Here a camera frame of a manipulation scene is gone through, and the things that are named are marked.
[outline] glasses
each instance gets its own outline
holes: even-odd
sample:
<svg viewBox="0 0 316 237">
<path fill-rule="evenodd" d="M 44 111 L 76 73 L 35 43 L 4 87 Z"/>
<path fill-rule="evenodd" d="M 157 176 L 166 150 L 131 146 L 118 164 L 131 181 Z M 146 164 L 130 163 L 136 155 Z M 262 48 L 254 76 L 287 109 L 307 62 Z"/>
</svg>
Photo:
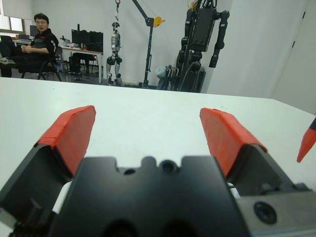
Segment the glasses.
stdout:
<svg viewBox="0 0 316 237">
<path fill-rule="evenodd" d="M 46 21 L 36 21 L 35 23 L 37 25 L 44 25 L 44 24 L 46 24 Z"/>
</svg>

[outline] red object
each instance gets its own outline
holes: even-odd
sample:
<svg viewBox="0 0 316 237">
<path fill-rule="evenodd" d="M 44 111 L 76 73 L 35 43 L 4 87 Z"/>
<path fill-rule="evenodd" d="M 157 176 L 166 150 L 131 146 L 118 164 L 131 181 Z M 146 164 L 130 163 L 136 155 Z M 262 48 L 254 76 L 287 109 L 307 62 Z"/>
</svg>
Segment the red object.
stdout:
<svg viewBox="0 0 316 237">
<path fill-rule="evenodd" d="M 297 156 L 297 162 L 301 162 L 304 156 L 310 151 L 313 145 L 316 143 L 316 118 L 312 122 L 310 128 L 304 134 L 300 151 Z"/>
<path fill-rule="evenodd" d="M 68 170 L 75 174 L 89 145 L 95 114 L 91 105 L 62 113 L 37 144 L 57 149 Z"/>
<path fill-rule="evenodd" d="M 233 167 L 244 144 L 258 144 L 267 152 L 267 149 L 233 115 L 203 108 L 200 118 L 209 151 L 216 157 L 225 176 Z"/>
</svg>

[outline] silver humanoid robot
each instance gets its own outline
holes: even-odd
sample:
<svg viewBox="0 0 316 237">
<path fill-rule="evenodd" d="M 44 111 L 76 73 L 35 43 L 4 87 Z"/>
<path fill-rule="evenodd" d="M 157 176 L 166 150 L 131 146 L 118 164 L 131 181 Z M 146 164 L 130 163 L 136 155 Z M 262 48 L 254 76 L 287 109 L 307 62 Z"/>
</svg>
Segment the silver humanoid robot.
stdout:
<svg viewBox="0 0 316 237">
<path fill-rule="evenodd" d="M 121 74 L 119 73 L 119 65 L 122 62 L 122 59 L 119 57 L 119 50 L 120 50 L 120 35 L 118 31 L 119 23 L 114 22 L 112 26 L 113 26 L 113 34 L 111 36 L 112 56 L 108 57 L 107 59 L 107 80 L 109 82 L 109 85 L 115 84 L 115 85 L 122 86 L 122 78 L 121 78 Z M 111 73 L 111 66 L 113 65 L 114 65 L 115 76 L 116 76 L 116 79 L 114 82 L 112 81 L 112 73 Z"/>
</svg>

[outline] desk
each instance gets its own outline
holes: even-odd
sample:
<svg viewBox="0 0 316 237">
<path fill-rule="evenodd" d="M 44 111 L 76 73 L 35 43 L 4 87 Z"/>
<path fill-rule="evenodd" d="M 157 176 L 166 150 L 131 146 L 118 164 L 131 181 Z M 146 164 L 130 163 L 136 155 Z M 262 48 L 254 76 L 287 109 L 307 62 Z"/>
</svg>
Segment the desk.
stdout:
<svg viewBox="0 0 316 237">
<path fill-rule="evenodd" d="M 89 50 L 84 50 L 80 48 L 70 48 L 67 46 L 62 46 L 61 47 L 63 50 L 67 50 L 70 53 L 84 53 L 84 54 L 90 54 L 90 55 L 96 55 L 98 59 L 98 64 L 99 64 L 99 83 L 102 83 L 102 52 L 96 52 L 96 51 L 89 51 Z"/>
<path fill-rule="evenodd" d="M 235 115 L 294 183 L 316 190 L 316 147 L 296 162 L 315 116 L 276 100 L 15 78 L 0 78 L 0 189 L 62 112 L 86 105 L 97 112 L 87 157 L 114 156 L 119 166 L 137 167 L 145 156 L 180 165 L 185 155 L 209 155 L 199 111 L 216 108 Z M 0 236 L 8 233 L 0 224 Z"/>
<path fill-rule="evenodd" d="M 18 40 L 18 39 L 17 39 L 17 40 L 14 40 L 13 42 L 14 42 L 14 45 L 15 45 L 15 46 L 18 46 L 18 44 L 27 44 L 27 45 L 30 45 L 32 41 L 24 41 L 24 40 Z"/>
</svg>

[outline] window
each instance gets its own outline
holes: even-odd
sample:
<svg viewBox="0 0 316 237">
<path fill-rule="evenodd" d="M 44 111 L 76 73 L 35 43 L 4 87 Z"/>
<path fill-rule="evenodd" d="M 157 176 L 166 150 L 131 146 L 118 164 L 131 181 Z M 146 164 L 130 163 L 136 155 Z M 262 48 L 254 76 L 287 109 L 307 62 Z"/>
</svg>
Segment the window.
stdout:
<svg viewBox="0 0 316 237">
<path fill-rule="evenodd" d="M 0 15 L 0 32 L 23 34 L 24 20 Z"/>
</svg>

